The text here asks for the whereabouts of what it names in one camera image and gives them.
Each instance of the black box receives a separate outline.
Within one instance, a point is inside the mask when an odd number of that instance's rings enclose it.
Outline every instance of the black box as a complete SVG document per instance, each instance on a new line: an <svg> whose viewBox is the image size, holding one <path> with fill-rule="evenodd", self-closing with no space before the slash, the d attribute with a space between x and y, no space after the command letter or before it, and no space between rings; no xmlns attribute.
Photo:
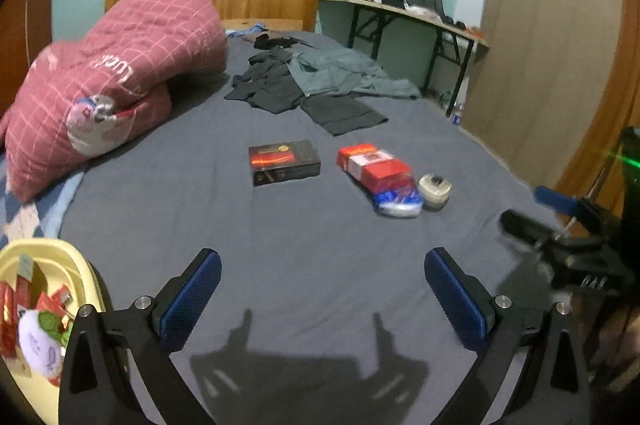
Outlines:
<svg viewBox="0 0 640 425"><path fill-rule="evenodd" d="M320 174L320 158L309 140L249 147L254 186Z"/></svg>

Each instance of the pink plaid comforter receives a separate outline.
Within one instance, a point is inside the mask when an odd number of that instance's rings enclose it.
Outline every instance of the pink plaid comforter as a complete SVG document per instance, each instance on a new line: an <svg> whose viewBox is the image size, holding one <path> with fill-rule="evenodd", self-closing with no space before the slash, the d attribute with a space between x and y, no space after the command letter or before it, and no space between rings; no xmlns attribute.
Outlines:
<svg viewBox="0 0 640 425"><path fill-rule="evenodd" d="M30 200L165 120L167 79L225 67L226 37L210 0L121 0L82 40L54 42L34 60L0 121L8 188Z"/></svg>

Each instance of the cartoon print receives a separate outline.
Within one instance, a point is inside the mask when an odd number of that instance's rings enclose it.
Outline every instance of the cartoon print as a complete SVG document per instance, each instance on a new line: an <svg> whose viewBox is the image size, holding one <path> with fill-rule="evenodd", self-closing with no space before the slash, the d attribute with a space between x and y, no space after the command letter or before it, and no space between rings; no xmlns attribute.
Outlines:
<svg viewBox="0 0 640 425"><path fill-rule="evenodd" d="M79 98L66 117L71 146L84 156L99 156L123 144L136 119L133 110L113 113L112 98L96 94Z"/></svg>
<svg viewBox="0 0 640 425"><path fill-rule="evenodd" d="M53 340L38 323L39 311L28 310L18 323L20 348L29 366L47 379L62 372L60 344Z"/></svg>

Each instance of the tape roll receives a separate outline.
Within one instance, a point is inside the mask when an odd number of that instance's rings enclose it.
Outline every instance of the tape roll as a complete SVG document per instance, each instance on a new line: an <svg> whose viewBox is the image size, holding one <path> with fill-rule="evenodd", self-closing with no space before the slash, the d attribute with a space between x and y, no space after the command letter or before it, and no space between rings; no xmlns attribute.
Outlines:
<svg viewBox="0 0 640 425"><path fill-rule="evenodd" d="M451 187L451 182L437 174L427 174L418 180L418 190L424 199L424 205L431 210L440 210L447 204Z"/></svg>

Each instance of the wooden door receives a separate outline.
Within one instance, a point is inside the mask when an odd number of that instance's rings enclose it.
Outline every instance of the wooden door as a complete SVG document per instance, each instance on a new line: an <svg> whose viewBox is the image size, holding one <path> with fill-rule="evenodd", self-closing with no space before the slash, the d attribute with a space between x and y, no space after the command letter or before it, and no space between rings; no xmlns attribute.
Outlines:
<svg viewBox="0 0 640 425"><path fill-rule="evenodd" d="M586 197L616 146L620 131L640 125L640 0L623 0L622 22L609 82L589 130L555 189L567 196ZM596 201L622 215L625 181L615 161Z"/></svg>
<svg viewBox="0 0 640 425"><path fill-rule="evenodd" d="M0 5L0 115L14 102L29 66L51 42L51 0Z"/></svg>

